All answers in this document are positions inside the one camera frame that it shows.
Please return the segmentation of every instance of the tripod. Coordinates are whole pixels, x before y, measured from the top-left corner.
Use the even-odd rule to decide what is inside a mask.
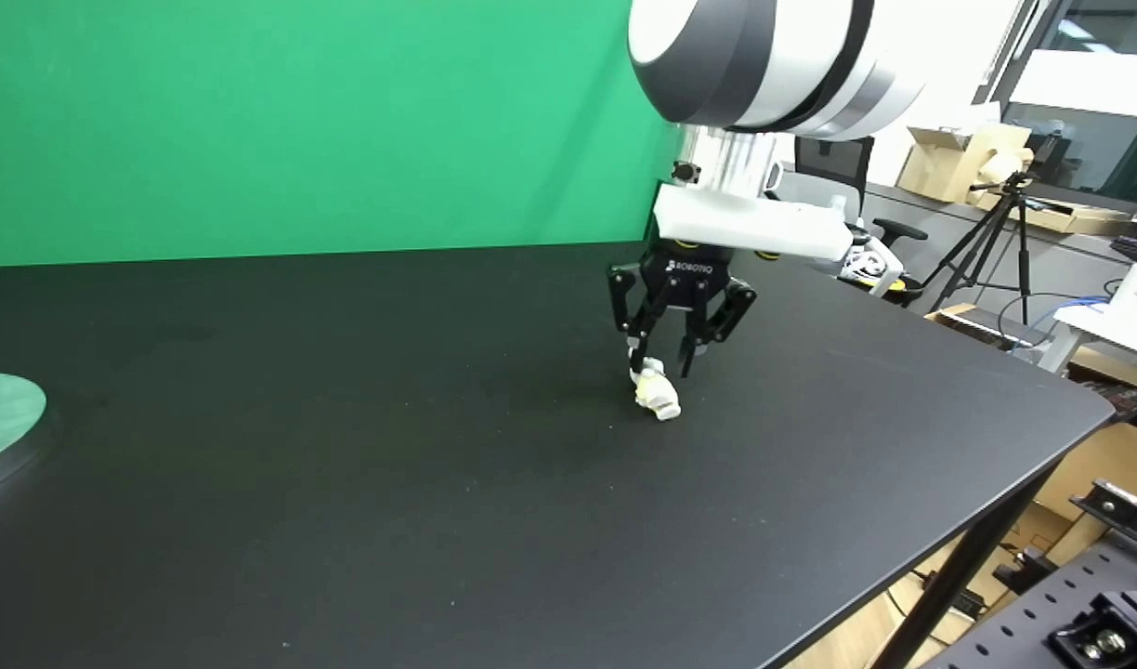
[[[1014,171],[1002,191],[998,202],[981,217],[981,223],[960,239],[947,257],[932,269],[932,276],[924,278],[924,288],[932,288],[940,278],[940,271],[952,271],[942,289],[935,294],[932,310],[935,312],[953,289],[963,288],[977,288],[991,247],[1002,235],[1002,223],[1012,218],[1012,212],[1017,212],[1017,316],[1020,323],[1028,323],[1028,252],[1024,252],[1024,197],[1020,191],[1028,187],[1024,171]]]

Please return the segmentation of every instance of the green backdrop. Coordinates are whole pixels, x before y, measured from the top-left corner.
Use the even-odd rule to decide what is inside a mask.
[[[614,240],[625,0],[0,0],[0,263]]]

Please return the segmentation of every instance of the black tabletop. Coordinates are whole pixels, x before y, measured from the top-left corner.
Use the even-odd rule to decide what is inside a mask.
[[[655,424],[628,257],[0,271],[0,368],[57,400],[0,488],[0,665],[759,665],[1109,414],[748,269],[760,302]]]

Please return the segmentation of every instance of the black table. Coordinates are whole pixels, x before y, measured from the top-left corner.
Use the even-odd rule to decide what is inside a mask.
[[[1109,408],[833,278],[631,405],[628,247],[0,271],[0,665],[759,665]]]

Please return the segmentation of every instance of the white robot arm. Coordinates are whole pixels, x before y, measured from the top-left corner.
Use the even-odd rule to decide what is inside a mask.
[[[691,357],[725,341],[755,305],[755,289],[729,276],[732,250],[843,259],[853,240],[843,212],[760,197],[768,162],[755,162],[759,134],[852,141],[895,123],[932,62],[924,14],[942,9],[947,0],[631,0],[628,57],[647,100],[691,125],[687,139],[699,125],[719,134],[719,151],[704,161],[685,146],[657,191],[641,259],[608,269],[614,320],[628,335],[641,408],[680,418],[677,395],[647,397],[639,385],[666,385],[666,368],[647,357],[666,310],[687,312],[687,377]]]

